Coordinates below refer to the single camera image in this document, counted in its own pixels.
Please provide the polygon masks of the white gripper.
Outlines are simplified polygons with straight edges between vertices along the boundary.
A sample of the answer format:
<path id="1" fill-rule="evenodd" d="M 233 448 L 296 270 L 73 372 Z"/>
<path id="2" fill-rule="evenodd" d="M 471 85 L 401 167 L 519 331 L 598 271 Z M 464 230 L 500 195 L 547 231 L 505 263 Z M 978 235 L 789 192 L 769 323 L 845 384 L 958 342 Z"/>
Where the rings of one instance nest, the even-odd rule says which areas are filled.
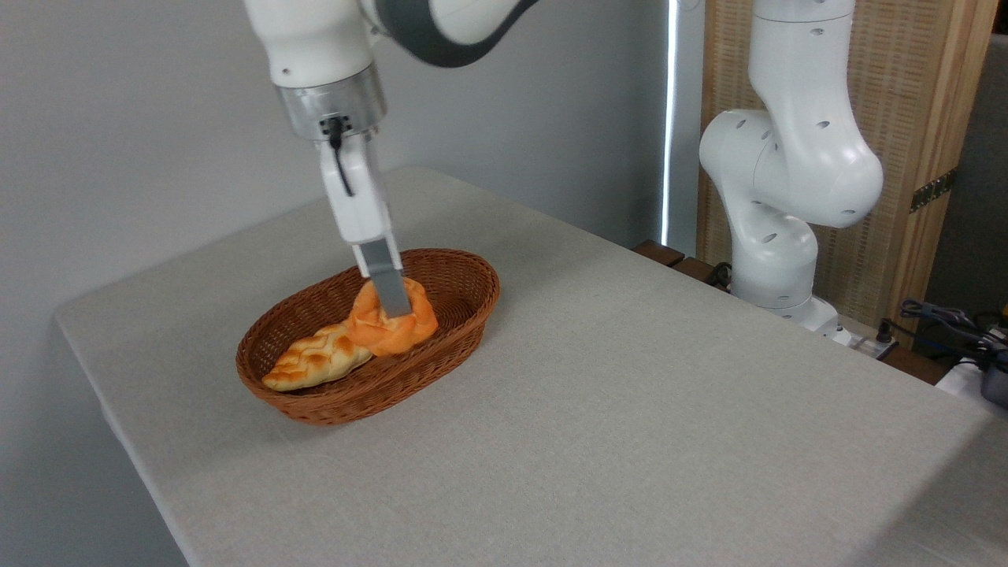
<path id="1" fill-rule="evenodd" d="M 402 274 L 403 266 L 392 233 L 386 193 L 369 133 L 346 135 L 335 150 L 318 141 L 325 194 L 339 234 L 352 244 L 358 268 L 373 284 L 389 318 L 413 312 Z"/>

